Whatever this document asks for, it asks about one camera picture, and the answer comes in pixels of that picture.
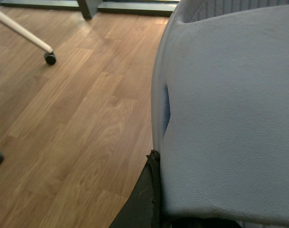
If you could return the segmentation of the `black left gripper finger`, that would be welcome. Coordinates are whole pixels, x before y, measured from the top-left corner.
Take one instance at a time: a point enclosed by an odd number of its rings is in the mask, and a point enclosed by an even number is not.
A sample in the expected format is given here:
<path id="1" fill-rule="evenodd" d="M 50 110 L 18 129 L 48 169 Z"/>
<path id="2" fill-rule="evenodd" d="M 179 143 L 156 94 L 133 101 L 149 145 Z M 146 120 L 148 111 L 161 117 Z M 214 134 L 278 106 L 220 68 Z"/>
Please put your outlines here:
<path id="1" fill-rule="evenodd" d="M 161 177 L 160 154 L 151 150 L 142 172 L 111 228 L 160 227 Z"/>

